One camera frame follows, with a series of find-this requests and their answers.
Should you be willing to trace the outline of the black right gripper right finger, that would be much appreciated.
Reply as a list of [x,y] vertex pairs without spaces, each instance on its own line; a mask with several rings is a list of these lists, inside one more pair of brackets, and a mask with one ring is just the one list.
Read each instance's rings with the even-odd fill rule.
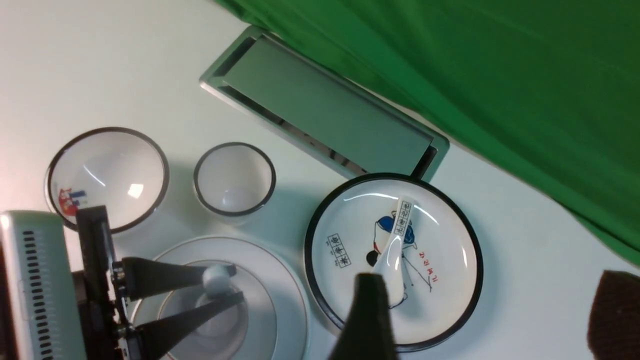
[[587,345],[595,360],[640,358],[640,279],[607,269],[589,315]]

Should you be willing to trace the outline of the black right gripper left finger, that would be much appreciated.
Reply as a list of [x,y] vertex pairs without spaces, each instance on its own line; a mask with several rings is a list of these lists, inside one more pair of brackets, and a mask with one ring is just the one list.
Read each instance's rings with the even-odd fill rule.
[[386,283],[381,275],[355,278],[352,305],[330,360],[397,360]]

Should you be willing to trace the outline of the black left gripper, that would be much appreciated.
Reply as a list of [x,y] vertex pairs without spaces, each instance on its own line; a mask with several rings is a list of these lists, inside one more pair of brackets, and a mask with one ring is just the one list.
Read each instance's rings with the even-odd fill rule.
[[207,321],[245,301],[243,292],[227,292],[194,309],[134,326],[128,300],[202,285],[209,267],[117,259],[105,205],[76,215],[83,269],[71,277],[88,360],[160,360]]

